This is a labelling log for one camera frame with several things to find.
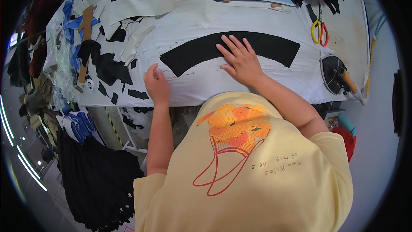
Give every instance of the curved black fabric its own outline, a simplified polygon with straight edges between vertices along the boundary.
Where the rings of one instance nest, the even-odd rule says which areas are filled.
[[[133,180],[144,176],[138,158],[107,148],[94,137],[80,145],[61,127],[57,138],[59,169],[75,221],[100,232],[129,223],[134,213],[133,197],[129,197],[133,196]]]
[[[160,60],[179,77],[189,68],[204,61],[223,57],[216,44],[229,48],[221,36],[232,34],[239,41],[246,38],[257,55],[275,60],[286,67],[291,67],[292,61],[299,50],[300,44],[278,36],[259,32],[219,32],[194,39],[160,55]]]

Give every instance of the plastic bag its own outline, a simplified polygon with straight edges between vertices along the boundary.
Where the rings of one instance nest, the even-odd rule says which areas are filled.
[[[43,66],[44,74],[52,81],[56,89],[53,96],[54,106],[61,106],[61,96],[67,100],[78,102],[78,93],[76,90],[77,74],[73,66],[70,65],[72,55],[71,45],[67,41],[63,27],[59,24],[53,24],[50,34],[51,50],[47,54]]]

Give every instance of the person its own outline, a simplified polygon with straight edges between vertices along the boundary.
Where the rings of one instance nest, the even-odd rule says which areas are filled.
[[[337,231],[353,186],[342,136],[303,98],[265,75],[247,39],[216,47],[235,80],[201,107],[173,151],[169,87],[144,75],[154,102],[147,177],[135,179],[135,231]]]

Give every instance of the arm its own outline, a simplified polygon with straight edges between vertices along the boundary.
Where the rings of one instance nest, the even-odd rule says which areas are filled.
[[[296,126],[303,136],[310,138],[320,132],[329,132],[325,122],[307,101],[292,90],[265,75],[252,46],[243,39],[245,47],[233,35],[222,36],[222,40],[232,51],[222,45],[216,47],[232,65],[224,64],[226,70],[238,82],[253,87],[271,101],[285,119]]]
[[[156,68],[157,64],[153,64],[143,77],[155,106],[147,147],[147,176],[166,174],[174,150],[169,116],[169,86],[162,71]]]

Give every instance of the hanging clothes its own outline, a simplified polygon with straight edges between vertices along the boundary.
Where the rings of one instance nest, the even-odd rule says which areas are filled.
[[[61,127],[57,138],[59,169],[75,221],[94,232],[129,223],[134,213],[133,181],[144,176],[138,158],[105,147],[94,137],[80,145]]]

